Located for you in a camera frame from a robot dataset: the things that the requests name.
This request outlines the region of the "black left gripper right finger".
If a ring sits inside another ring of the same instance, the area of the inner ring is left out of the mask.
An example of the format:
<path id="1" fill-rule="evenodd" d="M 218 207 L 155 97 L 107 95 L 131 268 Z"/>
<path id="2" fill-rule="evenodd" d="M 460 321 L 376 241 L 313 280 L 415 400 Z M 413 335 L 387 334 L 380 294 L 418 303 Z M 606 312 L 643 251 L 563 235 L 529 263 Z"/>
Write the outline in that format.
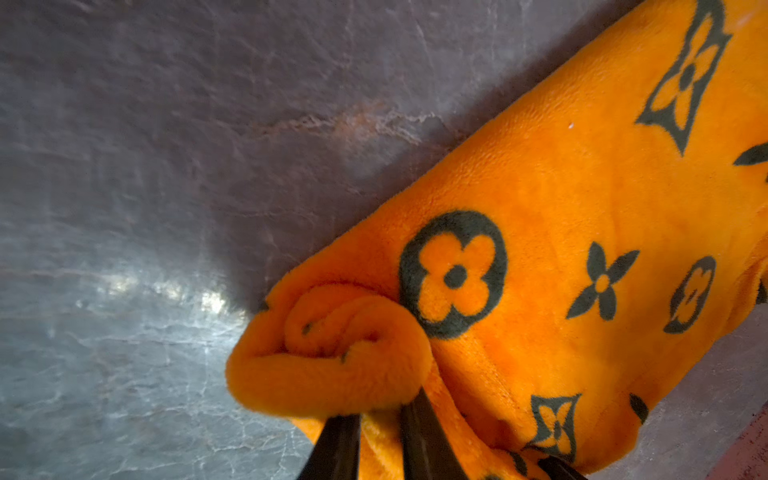
<path id="1" fill-rule="evenodd" d="M 405 480 L 467 480 L 424 389 L 400 412 Z"/>

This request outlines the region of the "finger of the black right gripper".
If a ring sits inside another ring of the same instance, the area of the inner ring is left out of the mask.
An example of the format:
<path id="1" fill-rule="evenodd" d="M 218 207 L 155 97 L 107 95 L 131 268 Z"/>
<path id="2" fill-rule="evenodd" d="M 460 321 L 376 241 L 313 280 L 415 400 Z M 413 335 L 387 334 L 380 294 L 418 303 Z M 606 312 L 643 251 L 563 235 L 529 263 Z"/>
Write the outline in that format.
<path id="1" fill-rule="evenodd" d="M 537 465 L 551 480 L 587 480 L 587 477 L 574 469 L 567 462 L 554 456 L 542 458 Z"/>

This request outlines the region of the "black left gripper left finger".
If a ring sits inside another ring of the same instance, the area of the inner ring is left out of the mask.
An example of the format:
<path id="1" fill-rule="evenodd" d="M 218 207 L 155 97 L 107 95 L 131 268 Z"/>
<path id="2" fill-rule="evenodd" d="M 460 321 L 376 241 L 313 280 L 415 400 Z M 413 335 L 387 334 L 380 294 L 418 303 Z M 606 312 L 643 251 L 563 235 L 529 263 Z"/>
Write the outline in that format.
<path id="1" fill-rule="evenodd" d="M 361 416 L 329 418 L 297 480 L 357 480 Z"/>

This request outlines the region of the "orange black patterned pillowcase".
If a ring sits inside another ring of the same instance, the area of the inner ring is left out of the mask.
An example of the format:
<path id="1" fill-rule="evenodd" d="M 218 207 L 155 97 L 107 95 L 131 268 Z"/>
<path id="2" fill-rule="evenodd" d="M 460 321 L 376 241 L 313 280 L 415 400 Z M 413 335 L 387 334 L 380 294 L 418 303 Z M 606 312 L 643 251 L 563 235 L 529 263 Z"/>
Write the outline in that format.
<path id="1" fill-rule="evenodd" d="M 767 296 L 767 5 L 646 1 L 269 292 L 234 399 L 404 479 L 424 389 L 468 479 L 585 477 Z"/>

